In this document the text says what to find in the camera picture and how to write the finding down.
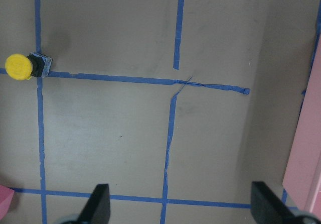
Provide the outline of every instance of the yellow cap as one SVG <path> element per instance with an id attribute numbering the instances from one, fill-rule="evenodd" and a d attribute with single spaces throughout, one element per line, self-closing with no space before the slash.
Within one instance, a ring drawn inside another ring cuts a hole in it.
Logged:
<path id="1" fill-rule="evenodd" d="M 6 60 L 6 71 L 15 80 L 30 79 L 32 63 L 22 54 L 13 54 Z"/>

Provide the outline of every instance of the gray floor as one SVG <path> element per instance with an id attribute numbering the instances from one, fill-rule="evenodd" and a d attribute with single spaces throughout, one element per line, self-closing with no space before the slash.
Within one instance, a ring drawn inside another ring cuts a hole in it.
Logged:
<path id="1" fill-rule="evenodd" d="M 185 0 L 177 71 L 178 0 L 41 0 L 41 47 L 55 72 L 192 76 L 250 88 L 242 95 L 185 86 L 178 95 L 167 196 L 176 203 L 167 204 L 166 224 L 254 223 L 251 181 L 282 195 L 318 2 Z M 0 6 L 3 69 L 10 54 L 35 50 L 35 8 L 34 0 Z M 15 195 L 2 223 L 74 218 L 87 198 L 66 195 L 90 193 L 103 182 L 115 195 L 112 224 L 159 223 L 170 103 L 181 86 L 70 77 L 43 79 L 44 190 L 37 81 L 0 74 L 0 184 L 26 192 Z M 124 196 L 130 200 L 119 200 Z"/>

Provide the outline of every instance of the pink block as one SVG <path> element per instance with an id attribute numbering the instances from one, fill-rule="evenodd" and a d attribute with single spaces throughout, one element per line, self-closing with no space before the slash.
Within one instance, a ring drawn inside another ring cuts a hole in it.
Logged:
<path id="1" fill-rule="evenodd" d="M 13 190 L 0 185 L 0 220 L 8 212 L 13 195 Z"/>
<path id="2" fill-rule="evenodd" d="M 283 186 L 299 209 L 321 218 L 321 41 L 318 44 Z"/>

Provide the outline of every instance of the blue tape line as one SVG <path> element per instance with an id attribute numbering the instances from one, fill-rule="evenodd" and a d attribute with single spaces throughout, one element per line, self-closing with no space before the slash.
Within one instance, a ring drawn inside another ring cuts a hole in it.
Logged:
<path id="1" fill-rule="evenodd" d="M 36 52 L 41 53 L 41 19 L 40 19 L 41 0 L 35 0 L 35 34 Z"/>
<path id="2" fill-rule="evenodd" d="M 42 194 L 42 190 L 37 189 L 23 189 L 23 188 L 11 188 L 17 193 L 28 193 L 28 194 Z M 69 192 L 69 191 L 53 191 L 46 190 L 47 195 L 55 196 L 70 196 L 70 197 L 85 197 L 89 198 L 91 193 L 83 192 Z M 140 196 L 128 196 L 128 195 L 111 195 L 112 200 L 128 200 L 128 201 L 140 201 L 140 202 L 152 202 L 152 203 L 163 203 L 162 198 L 152 198 L 152 197 L 140 197 Z M 214 207 L 227 207 L 227 208 L 241 208 L 249 209 L 250 204 L 242 203 L 229 203 L 229 202 L 214 202 L 214 201 L 200 201 L 200 200 L 180 200 L 180 199 L 167 199 L 167 204 L 180 204 L 180 205 L 201 205 L 201 206 L 214 206 Z"/>
<path id="3" fill-rule="evenodd" d="M 180 205 L 202 205 L 202 206 L 215 206 L 215 207 L 228 207 L 228 208 L 241 208 L 241 209 L 250 209 L 251 208 L 250 204 L 200 201 L 200 200 L 168 199 L 168 203 L 169 204 L 180 204 Z"/>
<path id="4" fill-rule="evenodd" d="M 303 99 L 302 99 L 302 102 L 301 102 L 301 105 L 300 105 L 300 111 L 299 111 L 299 116 L 297 118 L 297 122 L 299 122 L 299 118 L 300 118 L 300 115 L 301 115 L 301 112 L 302 112 L 305 94 L 306 94 L 306 89 L 302 92 Z"/>
<path id="5" fill-rule="evenodd" d="M 26 194 L 41 194 L 41 190 L 36 190 L 36 189 L 23 189 L 23 188 L 14 188 L 14 187 L 9 187 L 10 189 L 14 190 L 17 193 L 26 193 Z"/>
<path id="6" fill-rule="evenodd" d="M 281 201 L 283 202 L 283 204 L 286 204 L 286 199 L 287 199 L 287 192 L 285 189 L 283 189 L 282 198 L 281 198 Z"/>
<path id="7" fill-rule="evenodd" d="M 70 74 L 68 72 L 49 72 L 49 77 L 60 78 L 75 78 L 75 79 L 87 79 L 98 81 L 115 81 L 115 82 L 132 82 L 132 83 L 149 83 L 149 84 L 161 84 L 161 85 L 173 85 L 174 80 L 170 79 L 158 79 L 158 78 L 144 78 L 144 77 L 127 77 L 127 76 L 109 76 L 99 74 Z"/>
<path id="8" fill-rule="evenodd" d="M 315 59 L 315 55 L 316 55 L 317 45 L 319 43 L 319 39 L 320 39 L 320 34 L 317 34 L 316 38 L 315 38 L 315 43 L 314 43 L 314 50 L 313 50 L 312 57 L 311 57 L 309 77 L 311 75 L 311 71 L 312 71 L 312 67 L 313 67 L 313 63 L 314 63 L 314 59 Z"/>
<path id="9" fill-rule="evenodd" d="M 181 39 L 182 39 L 183 10 L 184 10 L 184 0 L 178 0 L 177 16 L 176 16 L 174 64 L 173 64 L 173 68 L 177 70 L 180 67 L 180 47 L 181 47 Z"/>
<path id="10" fill-rule="evenodd" d="M 160 224 L 165 224 L 165 220 L 166 220 L 166 209 L 167 209 L 167 203 L 168 203 L 168 189 L 169 189 L 167 170 L 169 168 L 171 143 L 174 135 L 176 100 L 177 100 L 178 94 L 183 90 L 183 87 L 172 97 L 171 104 L 170 104 L 169 129 L 168 129 L 168 135 L 167 135 L 164 181 L 163 181 L 163 206 L 162 206 L 162 211 L 160 213 L 161 214 L 160 222 L 159 222 Z"/>
<path id="11" fill-rule="evenodd" d="M 114 82 L 131 82 L 131 83 L 147 83 L 147 84 L 160 84 L 160 85 L 174 85 L 174 84 L 184 84 L 194 87 L 206 87 L 224 91 L 234 91 L 239 92 L 244 95 L 250 93 L 250 89 L 232 86 L 232 85 L 220 85 L 220 84 L 203 84 L 198 82 L 189 82 L 183 80 L 173 80 L 173 79 L 160 79 L 160 78 L 145 78 L 145 77 L 127 77 L 127 76 L 109 76 L 109 75 L 99 75 L 99 74 L 70 74 L 68 72 L 49 72 L 49 77 L 59 77 L 59 78 L 75 78 L 75 79 L 86 79 L 86 80 L 98 80 L 98 81 L 114 81 Z"/>
<path id="12" fill-rule="evenodd" d="M 111 195 L 110 199 L 112 199 L 112 200 L 129 200 L 129 201 L 153 202 L 153 203 L 162 203 L 163 202 L 163 199 L 161 199 L 161 198 L 128 196 L 128 195 Z"/>
<path id="13" fill-rule="evenodd" d="M 0 74 L 7 74 L 7 72 L 4 68 L 0 68 Z"/>
<path id="14" fill-rule="evenodd" d="M 299 208 L 297 208 L 296 206 L 288 206 L 287 208 L 289 208 L 290 210 L 299 210 Z"/>
<path id="15" fill-rule="evenodd" d="M 319 9 L 316 18 L 316 33 L 319 35 L 321 33 L 321 0 L 319 2 Z"/>
<path id="16" fill-rule="evenodd" d="M 42 98 L 42 78 L 37 78 L 38 99 L 38 129 L 39 129 L 39 160 L 40 160 L 40 188 L 41 188 L 41 210 L 43 224 L 47 224 L 46 204 L 46 173 L 45 173 L 45 145 L 44 145 L 44 103 Z"/>
<path id="17" fill-rule="evenodd" d="M 37 53 L 41 53 L 40 6 L 41 6 L 41 0 L 35 0 L 35 37 L 36 37 Z M 42 88 L 43 88 L 42 78 L 37 78 L 40 188 L 42 192 L 41 193 L 41 214 L 42 214 L 42 223 L 47 224 L 45 145 L 44 145 L 44 103 L 42 98 Z"/>
<path id="18" fill-rule="evenodd" d="M 54 190 L 47 190 L 47 195 L 57 195 L 57 196 L 71 196 L 71 197 L 90 197 L 90 193 L 82 193 L 82 192 L 69 192 L 69 191 L 54 191 Z"/>

